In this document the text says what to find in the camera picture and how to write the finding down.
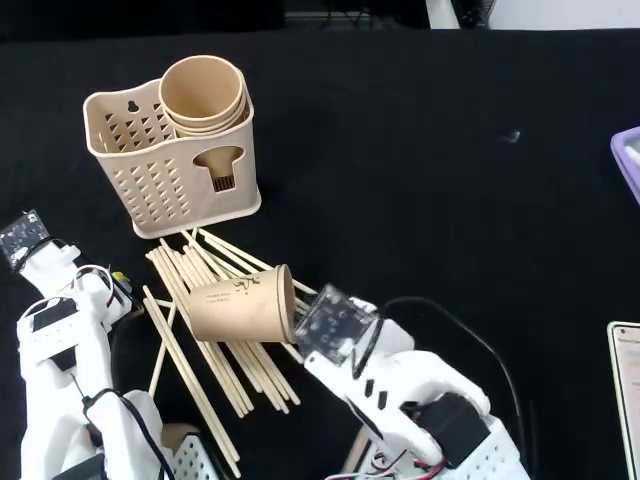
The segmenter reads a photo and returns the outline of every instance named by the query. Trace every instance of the paper cup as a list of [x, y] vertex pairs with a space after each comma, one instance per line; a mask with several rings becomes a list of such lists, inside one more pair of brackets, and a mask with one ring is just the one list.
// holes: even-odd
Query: paper cup
[[247, 111], [247, 95], [246, 92], [243, 93], [244, 94], [240, 99], [238, 108], [233, 112], [233, 114], [231, 114], [227, 120], [214, 127], [185, 127], [180, 124], [180, 122], [176, 121], [169, 113], [165, 112], [165, 115], [171, 126], [182, 133], [182, 137], [208, 137], [210, 135], [216, 135], [236, 126], [244, 118], [244, 113]]
[[191, 327], [198, 340], [293, 343], [295, 293], [286, 265], [194, 289]]
[[160, 104], [188, 128], [214, 128], [237, 109], [242, 73], [220, 57], [198, 55], [174, 63], [160, 80]]

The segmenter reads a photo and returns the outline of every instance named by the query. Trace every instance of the red wire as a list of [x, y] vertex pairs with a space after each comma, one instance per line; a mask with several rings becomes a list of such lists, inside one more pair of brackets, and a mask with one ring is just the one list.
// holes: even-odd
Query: red wire
[[429, 473], [427, 473], [424, 477], [421, 477], [420, 480], [431, 480], [435, 478], [437, 474], [439, 474], [444, 468], [445, 461], [441, 461], [438, 465], [433, 467]]

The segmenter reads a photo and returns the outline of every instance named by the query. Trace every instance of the white robotic arm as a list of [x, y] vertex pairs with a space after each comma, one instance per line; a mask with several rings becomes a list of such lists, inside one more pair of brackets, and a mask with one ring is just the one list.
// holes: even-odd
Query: white robotic arm
[[[398, 479], [528, 480], [484, 392], [434, 353], [413, 350], [411, 336], [393, 320], [369, 315], [374, 309], [327, 286], [296, 331], [305, 368], [367, 428], [369, 457], [397, 459]], [[363, 462], [362, 478], [369, 464]]]

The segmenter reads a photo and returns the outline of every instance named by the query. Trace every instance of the plastic utensil holder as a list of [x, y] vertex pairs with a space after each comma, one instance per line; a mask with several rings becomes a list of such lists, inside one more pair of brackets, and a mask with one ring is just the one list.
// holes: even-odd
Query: plastic utensil holder
[[[84, 102], [88, 150], [97, 158], [142, 238], [251, 215], [262, 202], [253, 149], [254, 109], [247, 93], [242, 121], [207, 137], [177, 138], [158, 97], [159, 79]], [[214, 186], [195, 158], [214, 148], [239, 147], [233, 181]]]

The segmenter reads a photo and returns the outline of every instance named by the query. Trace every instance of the perforated plate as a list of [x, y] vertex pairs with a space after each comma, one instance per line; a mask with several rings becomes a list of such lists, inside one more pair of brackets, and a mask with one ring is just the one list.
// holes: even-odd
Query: perforated plate
[[209, 455], [197, 435], [187, 435], [173, 457], [176, 480], [219, 480]]

